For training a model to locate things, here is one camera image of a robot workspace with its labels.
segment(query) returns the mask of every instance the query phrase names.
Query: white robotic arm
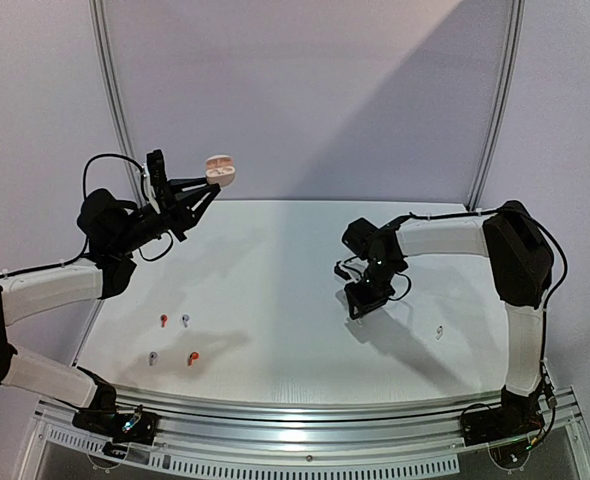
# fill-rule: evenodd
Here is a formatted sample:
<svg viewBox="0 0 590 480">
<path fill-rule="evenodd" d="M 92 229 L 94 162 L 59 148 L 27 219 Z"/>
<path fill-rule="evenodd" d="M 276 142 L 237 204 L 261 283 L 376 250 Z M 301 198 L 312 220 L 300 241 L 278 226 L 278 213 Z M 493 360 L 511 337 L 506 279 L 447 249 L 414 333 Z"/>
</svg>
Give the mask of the white robotic arm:
<svg viewBox="0 0 590 480">
<path fill-rule="evenodd" d="M 483 225 L 488 215 L 442 221 L 411 220 L 397 232 L 407 257 L 433 254 L 477 255 L 488 258 Z M 544 321 L 542 302 L 515 306 L 504 302 L 508 316 L 506 390 L 528 397 L 539 386 Z"/>
<path fill-rule="evenodd" d="M 93 262 L 77 262 L 41 272 L 0 279 L 6 326 L 36 313 L 102 296 L 102 271 Z M 81 370 L 16 346 L 10 368 L 1 384 L 19 387 L 88 408 L 97 391 L 91 377 Z"/>
<path fill-rule="evenodd" d="M 508 317 L 509 365 L 499 411 L 483 410 L 462 418 L 464 438 L 470 444 L 526 433 L 542 425 L 538 403 L 542 392 L 549 404 L 555 403 L 550 381 L 542 375 L 554 255 L 540 228 L 521 203 L 511 201 L 480 213 L 409 214 L 379 229 L 361 218 L 342 237 L 356 257 L 368 262 L 358 281 L 344 288 L 354 319 L 395 295 L 391 280 L 408 268 L 408 257 L 456 254 L 489 259 Z M 335 272 L 349 280 L 341 262 Z"/>
<path fill-rule="evenodd" d="M 105 156 L 135 163 L 118 154 L 104 154 L 91 159 L 86 168 Z M 7 326 L 36 313 L 122 293 L 135 269 L 132 252 L 163 233 L 172 232 L 183 241 L 185 231 L 198 223 L 221 187 L 235 177 L 232 159 L 227 156 L 210 158 L 202 178 L 167 180 L 160 150 L 147 155 L 146 170 L 138 168 L 149 200 L 144 207 L 116 200 L 105 189 L 85 196 L 77 224 L 87 236 L 88 253 L 60 266 L 0 274 L 0 385 L 77 408 L 73 424 L 79 428 L 111 436 L 115 442 L 150 444 L 157 415 L 141 409 L 136 416 L 118 414 L 116 392 L 109 383 L 92 372 L 10 345 L 6 337 Z"/>
</svg>

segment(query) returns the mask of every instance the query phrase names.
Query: white wall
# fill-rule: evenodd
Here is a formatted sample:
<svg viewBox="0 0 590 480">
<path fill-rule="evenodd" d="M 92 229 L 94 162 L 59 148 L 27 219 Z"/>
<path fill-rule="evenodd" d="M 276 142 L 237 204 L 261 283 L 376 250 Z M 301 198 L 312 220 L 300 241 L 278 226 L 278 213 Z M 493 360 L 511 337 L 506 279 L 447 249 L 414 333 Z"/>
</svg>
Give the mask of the white wall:
<svg viewBox="0 0 590 480">
<path fill-rule="evenodd" d="M 0 268 L 78 253 L 84 162 L 116 149 L 88 2 L 0 1 Z M 131 198 L 120 162 L 98 166 L 89 185 L 107 177 Z M 27 319 L 10 341 L 70 361 L 90 306 Z M 12 478 L 36 398 L 0 388 L 0 479 Z"/>
<path fill-rule="evenodd" d="M 506 0 L 114 0 L 135 150 L 169 173 L 230 153 L 234 198 L 464 202 Z"/>
<path fill-rule="evenodd" d="M 590 429 L 590 2 L 526 3 L 508 98 L 483 205 L 521 199 L 567 252 L 548 356 Z"/>
</svg>

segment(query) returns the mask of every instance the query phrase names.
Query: white table surface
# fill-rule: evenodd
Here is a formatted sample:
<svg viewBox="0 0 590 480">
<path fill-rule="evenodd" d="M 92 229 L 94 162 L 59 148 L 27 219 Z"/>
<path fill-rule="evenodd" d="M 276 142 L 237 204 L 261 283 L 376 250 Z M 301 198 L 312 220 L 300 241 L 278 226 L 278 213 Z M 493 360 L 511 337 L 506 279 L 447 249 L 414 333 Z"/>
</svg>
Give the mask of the white table surface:
<svg viewBox="0 0 590 480">
<path fill-rule="evenodd" d="M 340 239 L 358 217 L 381 226 L 408 211 L 461 210 L 215 202 L 165 258 L 145 263 L 136 255 L 130 286 L 104 303 L 79 365 L 119 385 L 261 403 L 421 401 L 498 390 L 508 327 L 486 259 L 409 259 L 411 293 L 367 315 L 362 326 L 348 320 L 343 282 L 333 274 L 335 262 L 352 255 Z M 166 242 L 145 254 L 154 256 Z M 404 282 L 394 280 L 400 293 Z M 169 317 L 165 328 L 162 314 Z M 200 358 L 188 367 L 194 351 Z"/>
</svg>

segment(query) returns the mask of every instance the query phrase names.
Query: metal frame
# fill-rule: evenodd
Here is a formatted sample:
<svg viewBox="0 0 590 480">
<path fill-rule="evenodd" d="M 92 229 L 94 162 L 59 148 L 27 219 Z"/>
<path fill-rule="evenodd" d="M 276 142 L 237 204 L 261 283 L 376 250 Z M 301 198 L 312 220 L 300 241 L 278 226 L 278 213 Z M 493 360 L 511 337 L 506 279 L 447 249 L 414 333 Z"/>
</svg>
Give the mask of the metal frame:
<svg viewBox="0 0 590 480">
<path fill-rule="evenodd" d="M 495 91 L 495 103 L 493 105 L 493 114 L 491 122 L 484 141 L 482 157 L 477 168 L 477 173 L 468 195 L 466 208 L 473 210 L 479 206 L 484 191 L 484 185 L 491 167 L 495 147 L 499 138 L 500 128 L 510 89 L 513 70 L 515 67 L 515 58 L 517 56 L 517 47 L 519 44 L 519 34 L 522 27 L 522 17 L 524 14 L 525 0 L 513 0 L 511 6 L 511 18 L 506 31 L 506 40 L 504 42 L 504 57 L 500 68 L 497 89 Z"/>
<path fill-rule="evenodd" d="M 499 138 L 500 127 L 506 109 L 509 87 L 517 55 L 524 2 L 525 0 L 512 0 L 510 21 L 506 30 L 504 52 L 495 90 L 495 101 L 493 103 L 491 122 L 486 133 L 482 156 L 465 203 L 466 208 L 469 210 L 479 206 L 486 178 L 491 166 L 493 153 L 495 152 L 495 147 L 497 145 L 497 139 Z M 110 46 L 104 0 L 90 0 L 90 7 L 93 28 L 95 31 L 95 42 L 97 44 L 97 52 L 108 105 L 113 118 L 113 125 L 115 127 L 115 134 L 122 153 L 131 158 L 135 158 L 135 150 L 129 134 L 126 116 L 124 114 L 124 106 L 119 92 L 119 84 L 115 74 L 115 64 Z M 144 199 L 139 190 L 137 172 L 135 172 L 130 165 L 125 165 L 125 168 L 133 194 L 135 195 L 138 204 L 142 206 L 144 204 Z"/>
<path fill-rule="evenodd" d="M 464 445 L 462 410 L 479 401 L 499 402 L 497 392 L 421 404 L 342 407 L 226 403 L 127 388 L 118 394 L 122 407 L 143 403 L 162 417 L 155 443 L 130 445 L 125 464 L 210 480 L 386 480 L 458 473 L 458 454 L 488 447 Z M 586 450 L 578 450 L 575 458 L 581 478 L 590 478 L 590 448 L 584 448 L 590 445 L 583 441 L 572 388 L 558 390 L 557 398 L 554 429 L 566 429 L 576 442 L 573 448 Z M 73 428 L 72 415 L 55 401 L 40 401 L 21 479 L 35 478 L 49 441 L 115 461 L 101 454 L 108 439 Z"/>
<path fill-rule="evenodd" d="M 128 126 L 126 124 L 126 116 L 124 115 L 124 106 L 119 93 L 119 85 L 115 75 L 115 64 L 113 62 L 113 55 L 111 53 L 110 39 L 108 34 L 108 26 L 106 23 L 106 11 L 103 0 L 90 0 L 91 18 L 93 20 L 93 30 L 95 32 L 95 43 L 97 44 L 97 54 L 100 62 L 100 69 L 102 78 L 104 80 L 104 88 L 106 89 L 106 97 L 108 106 L 113 118 L 113 126 L 115 127 L 115 135 L 121 153 L 130 158 L 135 158 L 135 149 L 133 142 L 128 133 Z M 124 162 L 126 168 L 126 175 L 133 190 L 133 195 L 138 205 L 144 205 L 144 198 L 139 188 L 139 177 L 134 167 Z"/>
</svg>

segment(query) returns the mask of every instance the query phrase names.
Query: small white object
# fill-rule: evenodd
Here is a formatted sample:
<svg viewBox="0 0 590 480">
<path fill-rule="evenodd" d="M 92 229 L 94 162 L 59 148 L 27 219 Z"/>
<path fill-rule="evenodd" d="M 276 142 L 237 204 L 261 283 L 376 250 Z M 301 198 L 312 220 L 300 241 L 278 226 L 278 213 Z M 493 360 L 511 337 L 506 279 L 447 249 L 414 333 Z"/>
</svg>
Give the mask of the small white object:
<svg viewBox="0 0 590 480">
<path fill-rule="evenodd" d="M 213 155 L 206 160 L 206 181 L 224 188 L 235 180 L 233 159 L 228 155 Z"/>
</svg>

